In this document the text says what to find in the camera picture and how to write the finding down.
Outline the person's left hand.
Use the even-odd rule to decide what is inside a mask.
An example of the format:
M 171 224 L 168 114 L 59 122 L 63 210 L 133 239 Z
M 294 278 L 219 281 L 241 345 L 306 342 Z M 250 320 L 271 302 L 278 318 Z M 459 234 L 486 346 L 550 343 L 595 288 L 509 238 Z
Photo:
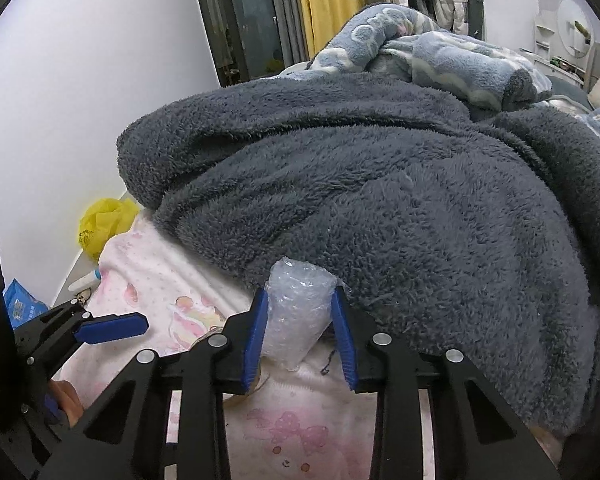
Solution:
M 73 385 L 65 380 L 51 380 L 50 392 L 57 401 L 61 411 L 66 414 L 69 426 L 76 426 L 84 414 L 84 406 Z

